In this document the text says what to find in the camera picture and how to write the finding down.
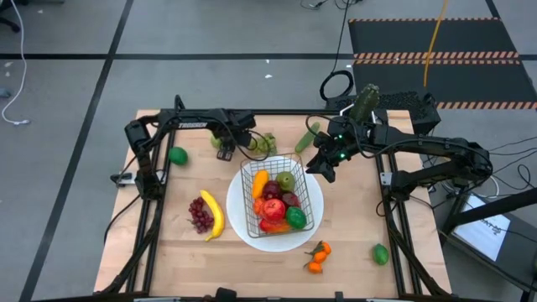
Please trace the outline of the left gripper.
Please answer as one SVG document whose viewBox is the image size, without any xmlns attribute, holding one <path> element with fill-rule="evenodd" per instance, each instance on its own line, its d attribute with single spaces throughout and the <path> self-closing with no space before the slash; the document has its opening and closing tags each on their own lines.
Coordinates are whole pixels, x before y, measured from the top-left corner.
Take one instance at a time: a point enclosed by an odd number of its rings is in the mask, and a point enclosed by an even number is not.
<svg viewBox="0 0 537 302">
<path fill-rule="evenodd" d="M 216 139 L 223 143 L 234 143 L 242 147 L 248 147 L 252 141 L 250 130 L 256 126 L 254 115 L 238 117 L 212 117 L 216 126 L 211 130 Z M 230 162 L 235 151 L 234 145 L 221 145 L 216 158 Z"/>
</svg>

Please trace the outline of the yellow-orange mango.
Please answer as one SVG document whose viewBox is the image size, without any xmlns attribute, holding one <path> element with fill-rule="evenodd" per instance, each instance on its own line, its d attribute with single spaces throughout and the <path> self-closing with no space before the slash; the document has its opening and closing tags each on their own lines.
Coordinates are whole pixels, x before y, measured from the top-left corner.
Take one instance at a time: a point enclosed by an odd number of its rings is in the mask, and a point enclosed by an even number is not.
<svg viewBox="0 0 537 302">
<path fill-rule="evenodd" d="M 269 172 L 267 170 L 258 171 L 253 178 L 252 197 L 260 198 L 263 194 L 264 186 L 269 182 Z"/>
</svg>

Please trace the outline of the green cucumber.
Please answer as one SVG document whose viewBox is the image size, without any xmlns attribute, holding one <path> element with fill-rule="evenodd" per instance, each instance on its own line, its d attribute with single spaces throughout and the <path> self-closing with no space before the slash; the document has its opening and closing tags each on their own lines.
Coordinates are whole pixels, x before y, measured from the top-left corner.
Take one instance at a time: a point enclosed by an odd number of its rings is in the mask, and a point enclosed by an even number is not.
<svg viewBox="0 0 537 302">
<path fill-rule="evenodd" d="M 299 142 L 295 145 L 295 152 L 297 154 L 302 153 L 307 147 L 312 144 L 316 134 L 319 132 L 320 126 L 321 125 L 319 122 L 314 122 L 310 126 L 310 129 L 306 131 L 306 133 L 302 136 Z"/>
</svg>

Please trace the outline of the yellow banana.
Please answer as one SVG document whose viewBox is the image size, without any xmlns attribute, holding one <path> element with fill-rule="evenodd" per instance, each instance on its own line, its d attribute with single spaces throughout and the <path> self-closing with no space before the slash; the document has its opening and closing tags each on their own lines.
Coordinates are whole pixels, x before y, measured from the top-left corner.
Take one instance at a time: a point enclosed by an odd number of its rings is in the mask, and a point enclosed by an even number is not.
<svg viewBox="0 0 537 302">
<path fill-rule="evenodd" d="M 206 190 L 200 191 L 201 198 L 209 206 L 214 218 L 214 225 L 211 229 L 211 233 L 205 239 L 206 242 L 218 238 L 225 228 L 225 215 L 220 204 L 216 201 L 215 197 Z"/>
</svg>

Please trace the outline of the red grape bunch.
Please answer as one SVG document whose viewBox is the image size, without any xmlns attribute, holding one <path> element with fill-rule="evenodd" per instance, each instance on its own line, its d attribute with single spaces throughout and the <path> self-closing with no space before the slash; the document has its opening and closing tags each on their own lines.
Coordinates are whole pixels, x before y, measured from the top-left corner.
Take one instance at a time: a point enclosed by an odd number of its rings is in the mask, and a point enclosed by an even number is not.
<svg viewBox="0 0 537 302">
<path fill-rule="evenodd" d="M 198 197 L 190 203 L 188 209 L 191 215 L 189 222 L 198 233 L 208 232 L 214 225 L 214 218 L 206 210 L 205 204 L 205 201 Z"/>
</svg>

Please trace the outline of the black orange-striped floor mat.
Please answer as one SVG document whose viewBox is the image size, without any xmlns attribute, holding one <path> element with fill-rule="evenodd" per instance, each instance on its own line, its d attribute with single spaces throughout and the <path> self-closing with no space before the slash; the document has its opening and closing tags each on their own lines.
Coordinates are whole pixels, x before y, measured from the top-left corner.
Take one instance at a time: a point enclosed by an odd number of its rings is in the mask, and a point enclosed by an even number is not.
<svg viewBox="0 0 537 302">
<path fill-rule="evenodd" d="M 537 110 L 537 90 L 500 18 L 353 18 L 358 89 L 431 93 L 440 109 Z"/>
</svg>

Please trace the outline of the white round woven placemat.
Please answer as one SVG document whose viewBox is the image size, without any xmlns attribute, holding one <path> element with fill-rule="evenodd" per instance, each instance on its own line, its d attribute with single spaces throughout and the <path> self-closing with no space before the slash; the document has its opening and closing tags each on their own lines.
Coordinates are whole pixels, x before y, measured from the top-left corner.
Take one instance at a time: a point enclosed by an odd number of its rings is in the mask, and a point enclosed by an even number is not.
<svg viewBox="0 0 537 302">
<path fill-rule="evenodd" d="M 261 218 L 253 212 L 251 187 L 253 176 L 259 170 L 267 170 L 273 180 L 283 171 L 291 172 L 297 183 L 295 194 L 306 214 L 307 225 L 303 230 L 268 234 L 259 229 Z M 282 253 L 307 243 L 321 225 L 324 214 L 324 197 L 317 180 L 307 174 L 297 154 L 281 154 L 264 161 L 248 159 L 239 164 L 227 190 L 227 218 L 235 233 L 249 246 L 263 252 Z"/>
</svg>

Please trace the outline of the tangerine cluster with leaves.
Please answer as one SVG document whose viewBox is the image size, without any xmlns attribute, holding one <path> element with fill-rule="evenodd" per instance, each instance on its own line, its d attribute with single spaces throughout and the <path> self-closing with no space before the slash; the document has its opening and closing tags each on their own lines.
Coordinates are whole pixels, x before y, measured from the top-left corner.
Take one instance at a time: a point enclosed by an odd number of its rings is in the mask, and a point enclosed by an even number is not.
<svg viewBox="0 0 537 302">
<path fill-rule="evenodd" d="M 306 252 L 306 254 L 310 256 L 310 261 L 305 265 L 307 271 L 313 274 L 320 274 L 323 273 L 323 263 L 331 254 L 331 246 L 327 242 L 319 241 L 316 246 L 310 252 Z"/>
</svg>

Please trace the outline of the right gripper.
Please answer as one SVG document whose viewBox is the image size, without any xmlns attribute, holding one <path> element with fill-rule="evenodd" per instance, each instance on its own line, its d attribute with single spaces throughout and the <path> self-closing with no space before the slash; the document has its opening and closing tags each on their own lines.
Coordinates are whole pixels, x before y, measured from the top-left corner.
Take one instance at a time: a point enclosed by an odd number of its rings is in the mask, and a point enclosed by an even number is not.
<svg viewBox="0 0 537 302">
<path fill-rule="evenodd" d="M 329 183 L 333 183 L 336 179 L 334 166 L 351 159 L 346 142 L 342 135 L 332 137 L 327 133 L 318 132 L 313 141 L 313 146 L 317 148 L 317 154 L 307 163 L 306 172 L 320 173 L 322 165 L 324 165 L 322 174 Z"/>
</svg>

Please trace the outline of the white paper sheet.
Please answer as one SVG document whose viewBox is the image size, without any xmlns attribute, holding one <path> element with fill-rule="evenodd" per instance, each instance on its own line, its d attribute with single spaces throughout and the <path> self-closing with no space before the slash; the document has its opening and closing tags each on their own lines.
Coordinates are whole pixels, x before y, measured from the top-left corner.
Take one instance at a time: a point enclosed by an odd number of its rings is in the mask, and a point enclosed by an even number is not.
<svg viewBox="0 0 537 302">
<path fill-rule="evenodd" d="M 453 235 L 492 261 L 496 261 L 506 237 L 510 220 L 496 215 L 457 226 Z"/>
</svg>

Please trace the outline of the green lime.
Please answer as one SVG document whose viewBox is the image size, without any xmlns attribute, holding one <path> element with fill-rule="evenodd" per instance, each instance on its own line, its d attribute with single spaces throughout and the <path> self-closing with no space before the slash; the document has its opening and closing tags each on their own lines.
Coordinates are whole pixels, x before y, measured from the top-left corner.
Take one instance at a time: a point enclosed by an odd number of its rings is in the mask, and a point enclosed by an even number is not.
<svg viewBox="0 0 537 302">
<path fill-rule="evenodd" d="M 188 153 L 181 147 L 173 147 L 169 149 L 169 161 L 173 164 L 182 166 L 188 163 Z"/>
<path fill-rule="evenodd" d="M 286 211 L 286 221 L 294 229 L 304 229 L 307 225 L 305 213 L 296 206 L 291 206 Z"/>
<path fill-rule="evenodd" d="M 389 261 L 388 249 L 380 243 L 376 244 L 373 247 L 372 255 L 373 255 L 373 261 L 377 265 L 383 266 L 387 264 Z"/>
</svg>

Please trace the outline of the black stand frame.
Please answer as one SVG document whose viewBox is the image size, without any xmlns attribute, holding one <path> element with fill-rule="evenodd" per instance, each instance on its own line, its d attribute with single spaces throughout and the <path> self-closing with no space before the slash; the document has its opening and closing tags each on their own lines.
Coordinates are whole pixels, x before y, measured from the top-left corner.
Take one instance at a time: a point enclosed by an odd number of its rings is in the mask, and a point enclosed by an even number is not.
<svg viewBox="0 0 537 302">
<path fill-rule="evenodd" d="M 512 213 L 518 209 L 537 206 L 537 189 L 487 202 L 476 195 L 458 197 L 446 222 L 438 230 L 441 244 L 457 247 L 497 275 L 523 290 L 523 300 L 537 296 L 537 223 L 531 225 Z M 452 233 L 460 225 L 496 215 L 511 222 L 496 261 L 492 261 Z"/>
</svg>

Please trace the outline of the light green apple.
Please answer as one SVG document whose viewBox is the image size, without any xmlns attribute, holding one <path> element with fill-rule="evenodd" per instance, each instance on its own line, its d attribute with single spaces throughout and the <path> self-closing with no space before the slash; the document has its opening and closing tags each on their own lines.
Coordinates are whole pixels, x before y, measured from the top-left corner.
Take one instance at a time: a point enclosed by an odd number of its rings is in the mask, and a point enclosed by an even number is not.
<svg viewBox="0 0 537 302">
<path fill-rule="evenodd" d="M 293 192 L 295 190 L 295 177 L 289 171 L 283 171 L 277 174 L 276 181 L 282 191 Z"/>
</svg>

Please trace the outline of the green grape bunch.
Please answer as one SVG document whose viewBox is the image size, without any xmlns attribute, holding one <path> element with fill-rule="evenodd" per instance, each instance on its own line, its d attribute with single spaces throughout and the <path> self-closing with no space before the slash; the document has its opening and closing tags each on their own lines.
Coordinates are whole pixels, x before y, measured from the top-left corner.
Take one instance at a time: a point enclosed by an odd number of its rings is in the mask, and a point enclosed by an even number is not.
<svg viewBox="0 0 537 302">
<path fill-rule="evenodd" d="M 248 146 L 250 151 L 258 155 L 268 156 L 277 154 L 276 138 L 272 133 L 264 133 L 261 137 L 252 137 Z"/>
</svg>

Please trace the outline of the black studded crate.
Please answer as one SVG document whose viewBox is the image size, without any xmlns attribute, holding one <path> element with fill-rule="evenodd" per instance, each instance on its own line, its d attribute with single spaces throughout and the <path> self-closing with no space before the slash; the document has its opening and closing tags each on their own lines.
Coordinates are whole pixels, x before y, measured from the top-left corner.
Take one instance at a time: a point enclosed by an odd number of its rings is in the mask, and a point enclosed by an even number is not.
<svg viewBox="0 0 537 302">
<path fill-rule="evenodd" d="M 378 107 L 386 110 L 408 111 L 414 132 L 429 134 L 441 121 L 437 102 L 431 93 L 421 96 L 417 91 L 382 94 Z"/>
</svg>

